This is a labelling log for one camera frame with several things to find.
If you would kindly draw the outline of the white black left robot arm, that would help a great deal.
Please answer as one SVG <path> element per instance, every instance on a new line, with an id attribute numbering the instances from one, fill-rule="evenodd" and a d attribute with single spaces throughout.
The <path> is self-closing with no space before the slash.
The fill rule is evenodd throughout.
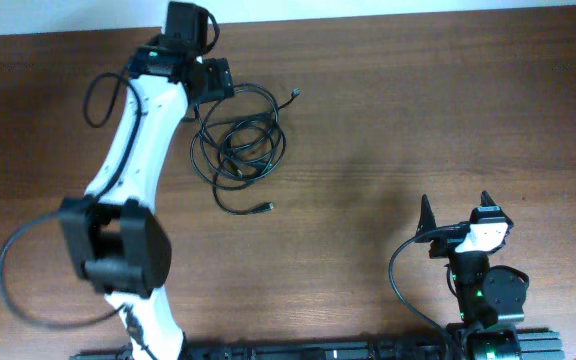
<path id="1" fill-rule="evenodd" d="M 172 248 L 155 216 L 173 135 L 192 106 L 234 94 L 229 66 L 210 59 L 218 25 L 193 3 L 172 1 L 163 31 L 137 48 L 118 81 L 127 90 L 117 132 L 82 198 L 66 198 L 59 222 L 76 276 L 116 310 L 134 359 L 176 359 L 184 333 L 164 284 Z"/>

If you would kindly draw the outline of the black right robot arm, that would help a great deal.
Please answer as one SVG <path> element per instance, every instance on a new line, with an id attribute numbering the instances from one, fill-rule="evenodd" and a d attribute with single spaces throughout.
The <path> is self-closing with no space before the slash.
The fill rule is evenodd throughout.
<path id="1" fill-rule="evenodd" d="M 431 259 L 448 261 L 448 283 L 461 317 L 447 330 L 457 359 L 521 357 L 515 325 L 525 318 L 529 277 L 489 261 L 505 246 L 513 227 L 486 191 L 467 220 L 445 226 L 436 223 L 429 198 L 421 198 L 416 241 L 430 245 Z"/>

